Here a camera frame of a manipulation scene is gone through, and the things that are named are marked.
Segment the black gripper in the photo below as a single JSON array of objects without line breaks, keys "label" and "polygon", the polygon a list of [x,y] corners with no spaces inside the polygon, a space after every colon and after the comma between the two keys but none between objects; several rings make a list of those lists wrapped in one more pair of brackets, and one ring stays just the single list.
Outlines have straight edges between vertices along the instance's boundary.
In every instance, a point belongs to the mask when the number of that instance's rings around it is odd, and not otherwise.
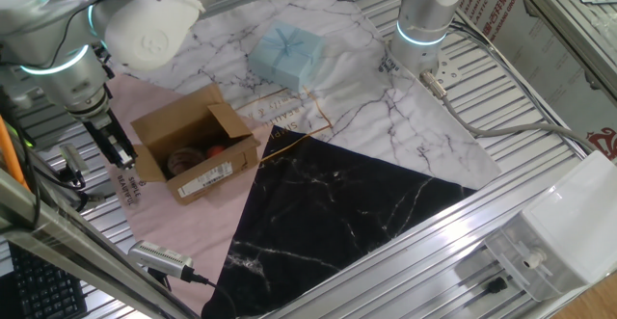
[{"label": "black gripper", "polygon": [[136,152],[111,109],[89,113],[84,125],[108,160],[115,160],[119,169],[134,167]]}]

